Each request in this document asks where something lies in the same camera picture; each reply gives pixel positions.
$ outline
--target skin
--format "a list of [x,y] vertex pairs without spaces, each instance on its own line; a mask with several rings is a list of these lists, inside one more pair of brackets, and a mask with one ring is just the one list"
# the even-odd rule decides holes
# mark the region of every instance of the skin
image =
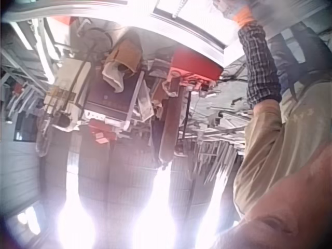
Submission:
[[214,248],[314,248],[331,224],[332,143],[277,182]]

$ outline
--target plaid shirt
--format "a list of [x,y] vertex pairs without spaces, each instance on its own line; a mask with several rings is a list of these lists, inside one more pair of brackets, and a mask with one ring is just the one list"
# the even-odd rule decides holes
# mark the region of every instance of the plaid shirt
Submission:
[[239,31],[240,42],[247,58],[247,101],[251,108],[263,100],[281,101],[277,69],[265,40],[265,32],[257,22],[246,24]]

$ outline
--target sleeve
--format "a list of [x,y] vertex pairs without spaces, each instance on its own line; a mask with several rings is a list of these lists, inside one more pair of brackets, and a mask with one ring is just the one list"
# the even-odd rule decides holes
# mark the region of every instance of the sleeve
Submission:
[[281,86],[262,26],[256,21],[246,24],[239,30],[239,39],[247,58],[247,101],[250,107],[267,99],[280,103]]
[[280,111],[273,108],[254,117],[245,129],[244,160],[234,181],[234,202],[240,214],[250,210],[257,197],[266,190],[264,183],[257,181],[257,175],[263,169],[281,129]]

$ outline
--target beige shirt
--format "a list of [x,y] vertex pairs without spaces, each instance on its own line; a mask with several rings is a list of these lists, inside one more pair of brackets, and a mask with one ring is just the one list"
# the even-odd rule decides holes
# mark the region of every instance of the beige shirt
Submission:
[[234,182],[240,214],[250,211],[278,180],[298,172],[322,143],[331,141],[332,82],[321,80],[302,90],[297,85],[298,103],[289,92],[283,95],[283,118],[279,110],[270,110],[247,126],[244,161]]

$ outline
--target person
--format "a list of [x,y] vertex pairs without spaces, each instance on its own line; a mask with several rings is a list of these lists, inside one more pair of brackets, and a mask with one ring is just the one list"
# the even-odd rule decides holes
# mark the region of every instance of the person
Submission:
[[291,31],[306,62],[297,62],[281,35],[271,39],[271,53],[246,1],[214,5],[239,24],[254,115],[234,181],[242,219],[212,248],[316,248],[332,228],[331,51],[298,23]]

